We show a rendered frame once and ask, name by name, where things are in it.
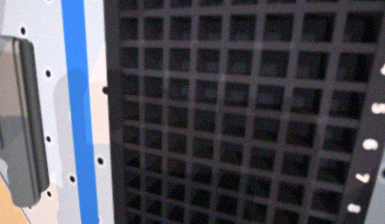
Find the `blue tape outline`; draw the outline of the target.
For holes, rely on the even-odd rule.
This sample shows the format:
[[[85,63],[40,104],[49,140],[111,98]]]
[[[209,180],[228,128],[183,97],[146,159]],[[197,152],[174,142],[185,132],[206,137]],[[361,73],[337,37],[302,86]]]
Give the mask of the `blue tape outline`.
[[[99,224],[84,0],[61,0],[81,224]]]

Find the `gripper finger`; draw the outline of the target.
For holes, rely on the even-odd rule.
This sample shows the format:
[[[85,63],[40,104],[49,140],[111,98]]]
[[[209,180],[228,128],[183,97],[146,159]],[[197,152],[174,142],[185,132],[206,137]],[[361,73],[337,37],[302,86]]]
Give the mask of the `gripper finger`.
[[[0,35],[0,159],[12,203],[33,207],[50,186],[34,45]]]

